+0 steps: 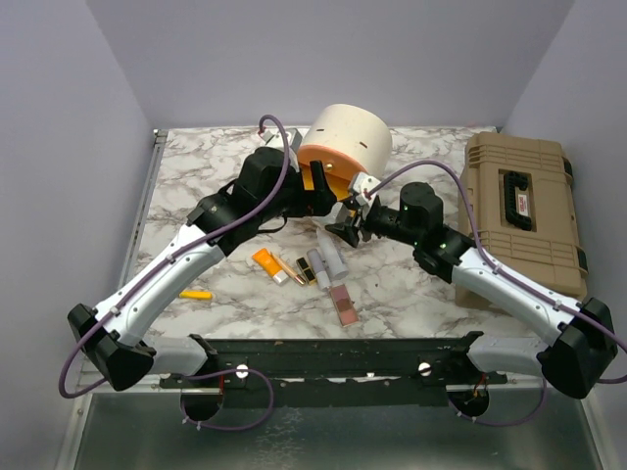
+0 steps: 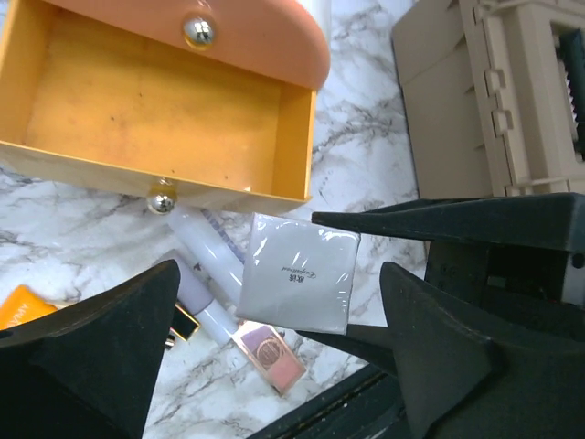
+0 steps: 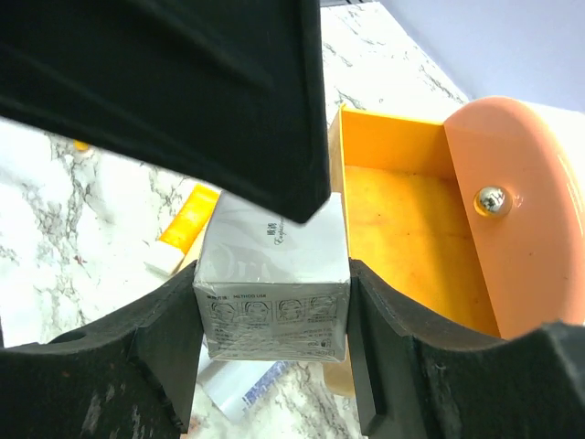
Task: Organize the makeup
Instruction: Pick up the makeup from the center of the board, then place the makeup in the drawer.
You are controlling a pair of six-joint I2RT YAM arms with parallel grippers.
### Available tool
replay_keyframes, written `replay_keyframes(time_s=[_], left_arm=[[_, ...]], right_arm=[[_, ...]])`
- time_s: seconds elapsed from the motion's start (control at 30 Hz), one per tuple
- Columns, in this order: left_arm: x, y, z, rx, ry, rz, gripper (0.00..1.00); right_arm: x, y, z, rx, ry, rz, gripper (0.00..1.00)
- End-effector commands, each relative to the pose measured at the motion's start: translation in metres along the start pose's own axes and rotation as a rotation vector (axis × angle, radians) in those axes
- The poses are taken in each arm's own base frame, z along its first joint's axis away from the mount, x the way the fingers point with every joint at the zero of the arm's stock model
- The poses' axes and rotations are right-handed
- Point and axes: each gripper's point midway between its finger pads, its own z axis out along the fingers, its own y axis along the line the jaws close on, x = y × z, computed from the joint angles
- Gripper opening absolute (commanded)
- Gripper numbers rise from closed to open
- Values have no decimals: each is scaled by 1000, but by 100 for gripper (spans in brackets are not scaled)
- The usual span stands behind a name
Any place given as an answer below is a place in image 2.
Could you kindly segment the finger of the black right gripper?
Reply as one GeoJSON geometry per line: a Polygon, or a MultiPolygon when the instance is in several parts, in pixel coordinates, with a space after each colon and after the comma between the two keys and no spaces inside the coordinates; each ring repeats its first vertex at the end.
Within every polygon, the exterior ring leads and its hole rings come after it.
{"type": "Polygon", "coordinates": [[[398,376],[390,330],[387,327],[349,324],[344,335],[300,330],[296,333],[363,359],[389,375],[398,376]]]}

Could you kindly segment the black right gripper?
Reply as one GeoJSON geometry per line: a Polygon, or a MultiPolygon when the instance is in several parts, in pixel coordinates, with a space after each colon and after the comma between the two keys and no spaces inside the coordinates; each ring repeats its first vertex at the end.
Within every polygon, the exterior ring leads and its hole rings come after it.
{"type": "Polygon", "coordinates": [[[427,283],[510,323],[584,339],[581,194],[417,199],[360,213],[318,211],[312,223],[432,241],[427,283]]]}

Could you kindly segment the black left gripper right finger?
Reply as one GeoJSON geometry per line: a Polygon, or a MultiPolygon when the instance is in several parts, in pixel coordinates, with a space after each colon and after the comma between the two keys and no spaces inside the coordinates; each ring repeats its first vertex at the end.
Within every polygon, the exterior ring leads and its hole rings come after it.
{"type": "Polygon", "coordinates": [[[509,323],[393,262],[380,288],[413,437],[583,437],[583,343],[509,323]]]}

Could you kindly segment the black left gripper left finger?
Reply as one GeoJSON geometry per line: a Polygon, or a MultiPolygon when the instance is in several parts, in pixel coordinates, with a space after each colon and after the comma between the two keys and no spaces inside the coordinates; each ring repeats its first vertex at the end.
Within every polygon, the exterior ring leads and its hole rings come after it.
{"type": "Polygon", "coordinates": [[[176,306],[173,260],[1,333],[4,438],[140,438],[176,306]]]}

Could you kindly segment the white silver small box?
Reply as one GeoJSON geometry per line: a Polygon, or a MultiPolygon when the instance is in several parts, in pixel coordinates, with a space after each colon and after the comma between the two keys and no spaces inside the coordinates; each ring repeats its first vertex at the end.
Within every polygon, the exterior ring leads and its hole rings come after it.
{"type": "Polygon", "coordinates": [[[236,315],[344,335],[359,244],[351,231],[254,214],[236,315]]]}

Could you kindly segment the black gold lipstick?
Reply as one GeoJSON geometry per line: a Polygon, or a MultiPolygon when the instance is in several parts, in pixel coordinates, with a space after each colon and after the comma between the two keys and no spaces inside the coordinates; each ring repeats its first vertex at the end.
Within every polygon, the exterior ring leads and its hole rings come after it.
{"type": "Polygon", "coordinates": [[[180,304],[176,304],[169,333],[165,341],[165,349],[170,350],[173,348],[178,340],[188,341],[199,329],[199,322],[180,304]]]}

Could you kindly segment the rose gold eyeshadow palette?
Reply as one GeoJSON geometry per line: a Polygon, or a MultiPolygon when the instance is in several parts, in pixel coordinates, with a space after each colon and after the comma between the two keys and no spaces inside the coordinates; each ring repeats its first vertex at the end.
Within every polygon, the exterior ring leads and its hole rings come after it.
{"type": "Polygon", "coordinates": [[[304,365],[272,326],[244,321],[232,339],[280,395],[305,373],[304,365]]]}

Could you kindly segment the yellow drawer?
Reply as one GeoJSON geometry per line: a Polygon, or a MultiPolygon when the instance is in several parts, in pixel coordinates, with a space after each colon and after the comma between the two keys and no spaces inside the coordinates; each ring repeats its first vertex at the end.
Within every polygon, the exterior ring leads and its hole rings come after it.
{"type": "Polygon", "coordinates": [[[279,214],[310,197],[316,93],[52,5],[9,3],[1,165],[194,206],[279,214]]]}

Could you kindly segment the cream round drawer organizer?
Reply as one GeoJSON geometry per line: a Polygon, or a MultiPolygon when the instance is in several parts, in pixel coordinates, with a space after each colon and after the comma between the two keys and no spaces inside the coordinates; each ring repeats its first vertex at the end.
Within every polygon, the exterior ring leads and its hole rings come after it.
{"type": "Polygon", "coordinates": [[[298,0],[298,3],[313,17],[317,25],[328,36],[331,28],[330,0],[298,0]]]}

